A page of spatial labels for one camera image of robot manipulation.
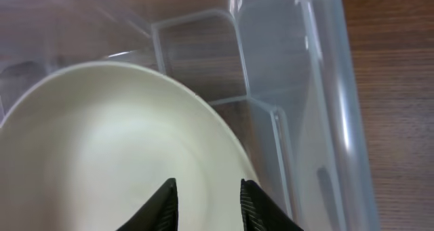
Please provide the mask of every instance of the wooden surface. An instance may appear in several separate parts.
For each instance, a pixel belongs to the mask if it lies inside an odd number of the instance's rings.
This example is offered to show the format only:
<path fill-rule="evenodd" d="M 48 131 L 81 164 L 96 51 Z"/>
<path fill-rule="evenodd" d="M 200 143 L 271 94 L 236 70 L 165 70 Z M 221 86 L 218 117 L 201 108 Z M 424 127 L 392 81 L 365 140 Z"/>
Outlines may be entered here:
<path fill-rule="evenodd" d="M 343 0 L 383 230 L 434 230 L 434 0 Z"/>

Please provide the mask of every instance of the wood grain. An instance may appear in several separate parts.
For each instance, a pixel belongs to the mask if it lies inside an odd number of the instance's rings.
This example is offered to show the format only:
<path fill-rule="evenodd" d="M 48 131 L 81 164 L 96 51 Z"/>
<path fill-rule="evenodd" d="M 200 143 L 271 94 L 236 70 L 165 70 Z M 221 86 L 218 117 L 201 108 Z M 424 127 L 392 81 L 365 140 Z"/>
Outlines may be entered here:
<path fill-rule="evenodd" d="M 245 95 L 235 30 L 211 16 L 164 28 L 160 42 L 166 74 L 210 102 Z"/>
<path fill-rule="evenodd" d="M 343 0 L 383 230 L 434 230 L 434 0 Z"/>

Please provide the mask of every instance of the plastic bin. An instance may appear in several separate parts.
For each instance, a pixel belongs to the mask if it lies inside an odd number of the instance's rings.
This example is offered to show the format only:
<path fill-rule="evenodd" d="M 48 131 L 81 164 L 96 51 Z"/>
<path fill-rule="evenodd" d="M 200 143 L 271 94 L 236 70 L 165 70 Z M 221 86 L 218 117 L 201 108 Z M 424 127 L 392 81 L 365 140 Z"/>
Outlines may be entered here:
<path fill-rule="evenodd" d="M 175 78 L 305 230 L 379 230 L 341 0 L 0 0 L 0 121 L 44 76 L 120 60 Z"/>

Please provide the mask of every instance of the black object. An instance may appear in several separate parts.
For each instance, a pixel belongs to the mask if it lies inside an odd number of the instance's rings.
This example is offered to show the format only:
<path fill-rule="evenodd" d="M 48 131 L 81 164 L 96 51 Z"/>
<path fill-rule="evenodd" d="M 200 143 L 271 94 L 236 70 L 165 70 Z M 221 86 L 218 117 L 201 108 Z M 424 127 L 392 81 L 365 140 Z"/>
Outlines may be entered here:
<path fill-rule="evenodd" d="M 241 180 L 244 231 L 303 231 L 252 180 Z"/>
<path fill-rule="evenodd" d="M 178 229 L 178 191 L 170 178 L 117 231 L 176 231 Z"/>

